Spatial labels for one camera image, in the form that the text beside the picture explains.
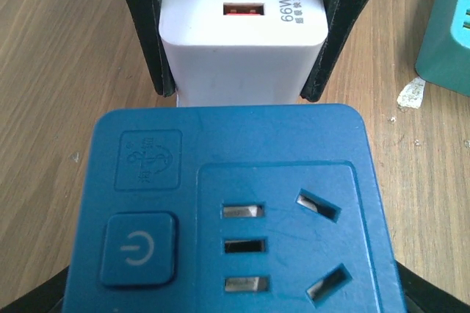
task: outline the usb port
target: usb port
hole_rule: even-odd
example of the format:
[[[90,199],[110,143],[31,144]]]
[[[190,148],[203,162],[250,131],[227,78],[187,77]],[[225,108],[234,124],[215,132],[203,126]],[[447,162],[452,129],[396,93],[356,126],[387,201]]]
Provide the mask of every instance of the usb port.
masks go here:
[[[224,3],[223,15],[264,15],[264,5],[259,3]]]

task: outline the white power adapter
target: white power adapter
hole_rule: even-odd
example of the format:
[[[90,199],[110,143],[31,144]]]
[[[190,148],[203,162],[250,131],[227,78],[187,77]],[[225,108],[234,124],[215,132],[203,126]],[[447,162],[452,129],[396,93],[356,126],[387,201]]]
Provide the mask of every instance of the white power adapter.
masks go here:
[[[327,35],[323,0],[162,0],[183,107],[293,104]]]

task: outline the wood grain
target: wood grain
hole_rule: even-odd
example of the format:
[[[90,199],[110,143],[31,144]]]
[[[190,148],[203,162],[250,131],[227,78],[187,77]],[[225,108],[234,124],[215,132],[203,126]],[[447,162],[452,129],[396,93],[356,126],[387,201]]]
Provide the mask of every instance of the wood grain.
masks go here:
[[[371,0],[322,102],[364,117],[398,260],[470,303],[470,98],[428,84],[420,109],[396,105],[432,4]],[[124,0],[0,0],[0,307],[69,263],[96,120],[174,103]]]

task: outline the green plastic object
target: green plastic object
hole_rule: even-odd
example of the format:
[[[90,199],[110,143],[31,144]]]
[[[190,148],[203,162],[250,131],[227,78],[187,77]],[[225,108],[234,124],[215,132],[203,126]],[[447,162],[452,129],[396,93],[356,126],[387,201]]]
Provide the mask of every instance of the green plastic object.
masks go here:
[[[427,82],[470,96],[470,0],[435,0],[416,71]]]

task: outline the power strip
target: power strip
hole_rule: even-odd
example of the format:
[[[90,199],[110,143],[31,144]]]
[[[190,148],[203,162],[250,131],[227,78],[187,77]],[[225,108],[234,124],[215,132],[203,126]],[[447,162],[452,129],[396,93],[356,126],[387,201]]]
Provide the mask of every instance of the power strip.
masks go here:
[[[404,313],[361,116],[335,104],[104,116],[63,312]]]
[[[435,0],[416,71],[428,82],[470,96],[470,0]]]

